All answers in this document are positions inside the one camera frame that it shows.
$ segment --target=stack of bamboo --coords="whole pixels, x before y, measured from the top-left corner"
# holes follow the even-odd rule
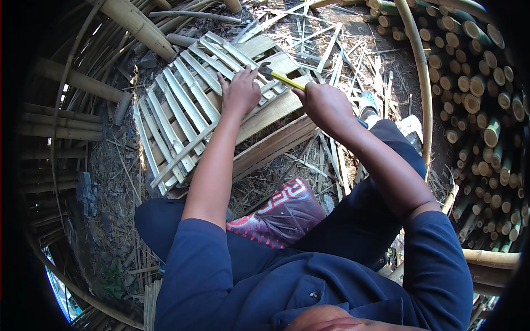
[[[518,252],[517,238],[528,232],[520,169],[528,106],[513,57],[493,25],[458,9],[408,3],[428,57],[432,93],[443,105],[447,140],[458,151],[453,178],[463,189],[452,216],[459,240],[465,248]],[[379,15],[380,34],[406,39],[393,2],[368,5],[365,21]]]

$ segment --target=hammer head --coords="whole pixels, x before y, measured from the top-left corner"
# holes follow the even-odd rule
[[[260,66],[258,67],[258,72],[265,76],[265,78],[272,79],[272,69],[268,67],[269,64],[270,62],[263,62],[262,64],[260,64]]]

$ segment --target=yellow hammer handle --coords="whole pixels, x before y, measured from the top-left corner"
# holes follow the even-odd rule
[[[300,85],[299,83],[295,82],[292,79],[289,79],[289,78],[285,77],[284,75],[281,75],[281,74],[279,74],[279,73],[277,73],[275,71],[273,71],[270,75],[272,77],[276,78],[277,80],[280,80],[281,82],[284,82],[285,84],[288,84],[288,85],[290,85],[292,87],[295,87],[295,88],[305,92],[305,86]]]

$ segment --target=claw hammer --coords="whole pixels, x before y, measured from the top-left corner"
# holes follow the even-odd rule
[[[299,83],[295,82],[294,80],[289,79],[289,78],[285,77],[284,75],[273,71],[271,68],[268,67],[269,64],[270,64],[270,62],[263,62],[258,67],[258,72],[261,73],[263,76],[265,76],[265,78],[267,78],[267,79],[275,78],[275,79],[281,81],[282,83],[285,83],[287,85],[290,85],[290,86],[292,86],[294,88],[297,88],[297,89],[302,90],[303,92],[305,92],[305,86],[302,86]],[[357,121],[359,123],[361,123],[361,125],[365,129],[368,129],[368,124],[366,124],[365,121],[363,121],[362,119],[358,118],[357,116],[355,116],[355,118],[357,119]]]

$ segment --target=left hand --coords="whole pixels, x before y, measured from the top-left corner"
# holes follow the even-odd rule
[[[245,116],[258,105],[261,91],[258,83],[254,81],[257,76],[258,69],[250,70],[250,65],[248,65],[245,70],[235,74],[228,86],[224,77],[217,73],[223,92],[222,114],[236,113]]]

